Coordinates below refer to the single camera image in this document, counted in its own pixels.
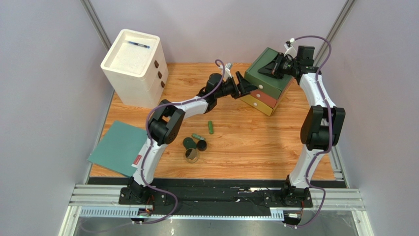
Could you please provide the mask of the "green top drawer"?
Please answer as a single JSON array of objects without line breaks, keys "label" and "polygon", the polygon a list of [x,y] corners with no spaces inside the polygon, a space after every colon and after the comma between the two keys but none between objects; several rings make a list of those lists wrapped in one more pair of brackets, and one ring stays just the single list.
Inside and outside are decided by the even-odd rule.
[{"label": "green top drawer", "polygon": [[271,78],[258,72],[245,72],[244,78],[262,92],[278,99],[286,87],[285,79]]}]

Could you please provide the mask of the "red drawer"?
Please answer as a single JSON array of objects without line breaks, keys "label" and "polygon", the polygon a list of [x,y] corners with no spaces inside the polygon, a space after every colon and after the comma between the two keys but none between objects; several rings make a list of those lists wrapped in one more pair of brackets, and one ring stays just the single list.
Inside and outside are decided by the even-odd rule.
[{"label": "red drawer", "polygon": [[268,94],[258,89],[252,91],[250,95],[258,99],[259,101],[263,102],[264,104],[268,105],[271,108],[274,108],[278,103],[278,99],[275,99],[274,97],[271,97]]}]

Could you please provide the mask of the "light green lipstick tube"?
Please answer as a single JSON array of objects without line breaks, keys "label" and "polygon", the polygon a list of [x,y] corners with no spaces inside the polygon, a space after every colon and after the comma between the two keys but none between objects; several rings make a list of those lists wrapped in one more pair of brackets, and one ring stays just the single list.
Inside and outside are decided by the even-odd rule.
[{"label": "light green lipstick tube", "polygon": [[200,136],[200,135],[198,135],[196,133],[192,133],[191,134],[191,137],[194,138],[194,139],[197,139],[197,140],[203,140],[203,141],[206,140],[204,137],[202,137],[202,136]]}]

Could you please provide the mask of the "black round jar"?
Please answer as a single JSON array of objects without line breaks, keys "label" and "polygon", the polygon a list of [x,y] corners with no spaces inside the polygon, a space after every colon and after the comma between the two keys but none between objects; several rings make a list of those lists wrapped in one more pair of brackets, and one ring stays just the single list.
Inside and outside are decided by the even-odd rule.
[{"label": "black round jar", "polygon": [[208,144],[205,140],[199,140],[197,142],[197,149],[199,151],[205,151],[207,149],[207,147],[208,147]]}]

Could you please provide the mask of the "dark green round compact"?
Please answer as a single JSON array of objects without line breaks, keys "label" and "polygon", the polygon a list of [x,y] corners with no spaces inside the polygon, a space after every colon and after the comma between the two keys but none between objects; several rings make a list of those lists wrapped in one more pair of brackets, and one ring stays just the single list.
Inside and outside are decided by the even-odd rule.
[{"label": "dark green round compact", "polygon": [[191,137],[184,138],[182,144],[183,144],[183,146],[186,150],[191,149],[191,148],[192,149],[197,148],[197,144],[195,143],[195,141]]}]

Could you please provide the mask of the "gold mirrored round tin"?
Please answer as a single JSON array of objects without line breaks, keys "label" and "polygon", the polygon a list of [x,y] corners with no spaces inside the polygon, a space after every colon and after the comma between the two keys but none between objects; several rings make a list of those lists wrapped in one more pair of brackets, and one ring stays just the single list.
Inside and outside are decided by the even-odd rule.
[{"label": "gold mirrored round tin", "polygon": [[185,152],[185,159],[188,163],[195,163],[198,160],[198,153],[195,148],[189,148]]}]

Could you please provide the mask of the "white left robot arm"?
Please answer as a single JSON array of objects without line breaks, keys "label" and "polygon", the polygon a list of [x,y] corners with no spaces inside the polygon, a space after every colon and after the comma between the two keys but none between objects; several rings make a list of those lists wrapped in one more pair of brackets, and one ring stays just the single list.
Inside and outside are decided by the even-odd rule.
[{"label": "white left robot arm", "polygon": [[147,191],[159,160],[167,146],[177,137],[184,119],[208,113],[221,97],[238,99],[257,89],[240,72],[231,75],[230,63],[224,65],[222,61],[216,60],[216,65],[222,72],[211,74],[195,97],[181,102],[162,100],[148,114],[147,139],[133,162],[137,169],[127,184],[128,190],[136,198],[143,200],[148,197]]}]

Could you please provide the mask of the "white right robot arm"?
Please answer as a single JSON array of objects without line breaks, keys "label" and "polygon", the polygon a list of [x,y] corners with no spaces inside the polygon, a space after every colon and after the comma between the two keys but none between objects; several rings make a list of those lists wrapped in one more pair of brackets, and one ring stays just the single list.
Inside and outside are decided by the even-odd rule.
[{"label": "white right robot arm", "polygon": [[310,107],[300,131],[301,155],[282,189],[282,198],[289,201],[308,198],[317,165],[337,144],[346,115],[345,110],[336,107],[330,99],[323,84],[321,67],[313,65],[313,55],[314,47],[299,46],[295,57],[276,53],[267,65],[259,69],[259,73],[276,79],[294,77]]}]

